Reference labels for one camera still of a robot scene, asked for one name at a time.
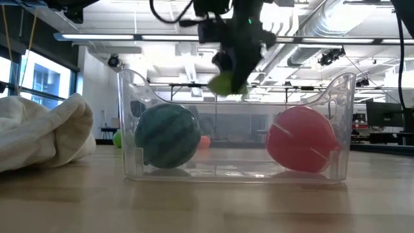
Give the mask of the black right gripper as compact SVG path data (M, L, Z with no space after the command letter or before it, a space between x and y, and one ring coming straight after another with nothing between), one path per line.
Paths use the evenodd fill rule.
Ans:
M264 43L266 47L272 47L276 43L276 36L271 31L264 30L260 20L265 3L273 4L274 0L232 0L231 24L236 34L251 39L253 43ZM261 60L261 45L238 46L234 53L231 93L241 93L250 73ZM220 72L233 69L232 59L225 51L218 51L212 58L212 63Z

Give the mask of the light green toy cabbage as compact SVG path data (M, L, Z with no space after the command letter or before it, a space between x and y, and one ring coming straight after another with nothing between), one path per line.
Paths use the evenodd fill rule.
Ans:
M247 94L248 87L244 84L240 90L232 90L232 80L234 79L233 73L231 71L226 71L214 76L207 84L209 90L219 96L229 96L236 94Z

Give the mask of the orange toy fruit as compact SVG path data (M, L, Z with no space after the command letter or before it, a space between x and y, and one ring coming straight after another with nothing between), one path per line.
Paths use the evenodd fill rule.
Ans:
M198 145L198 148L200 150L208 149L211 146L211 143L212 142L211 142L211 139L210 139L209 136L202 135L201 139L200 139L200 142L199 142L199 145Z

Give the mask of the striped toy watermelon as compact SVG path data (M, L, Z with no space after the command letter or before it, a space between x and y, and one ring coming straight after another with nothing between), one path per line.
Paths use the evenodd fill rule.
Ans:
M143 164L172 169L188 162L201 141L194 114L178 104L159 104L145 110L134 132L135 146L143 149Z

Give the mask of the clear plastic container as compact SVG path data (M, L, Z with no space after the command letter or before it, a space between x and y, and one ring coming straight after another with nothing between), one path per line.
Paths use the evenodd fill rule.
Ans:
M205 181L237 183L339 183L347 177L351 142L355 75L335 78L322 92L299 102L172 102L159 97L147 80L132 70L118 73L118 100L124 173L136 180ZM143 164L143 149L135 146L135 128L141 114L159 104L178 104L199 122L208 149L197 148L185 164L160 169ZM332 124L340 151L319 173L298 172L277 163L265 147L274 119L294 106L309 107Z

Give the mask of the black ceiling spotlight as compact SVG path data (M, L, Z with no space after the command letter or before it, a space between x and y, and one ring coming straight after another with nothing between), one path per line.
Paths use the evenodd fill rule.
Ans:
M114 68L114 67L119 67L119 66L121 66L122 62L121 62L121 60L120 60L120 58L119 58L119 55L117 55L117 54L112 54L112 55L109 57L109 59L108 59L108 61L107 61L107 64L108 64L108 66L110 66L110 67Z

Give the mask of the long ceiling light strip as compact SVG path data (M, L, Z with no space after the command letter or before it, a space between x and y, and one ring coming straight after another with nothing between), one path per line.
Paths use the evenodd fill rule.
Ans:
M55 33L58 41L185 41L200 42L197 35L179 34L62 34ZM312 44L312 45L404 45L414 46L414 39L400 38L351 38L351 37L297 37L272 36L276 43Z

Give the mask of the black computer monitor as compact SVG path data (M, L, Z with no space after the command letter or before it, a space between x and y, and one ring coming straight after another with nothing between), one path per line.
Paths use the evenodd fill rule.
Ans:
M400 104L366 102L366 117L369 126L398 127L404 126Z

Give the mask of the white checked cloth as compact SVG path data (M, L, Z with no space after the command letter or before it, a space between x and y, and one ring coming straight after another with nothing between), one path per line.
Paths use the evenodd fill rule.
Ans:
M75 93L53 109L20 96L0 98L0 172L56 168L96 149L93 112Z

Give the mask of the silver ventilation duct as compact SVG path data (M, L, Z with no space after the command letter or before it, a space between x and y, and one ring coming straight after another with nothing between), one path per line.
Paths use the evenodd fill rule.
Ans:
M316 14L300 29L301 37L335 37L343 36L349 31L348 26L340 22L345 16L345 0L326 0ZM320 48L296 47L294 53L287 59L289 67L300 67L309 58L317 54Z

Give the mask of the window with dark frame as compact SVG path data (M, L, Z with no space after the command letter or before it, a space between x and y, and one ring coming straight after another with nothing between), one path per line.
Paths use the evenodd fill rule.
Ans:
M53 109L74 93L76 73L27 50L16 63L0 55L0 82L7 83L0 98L19 95Z

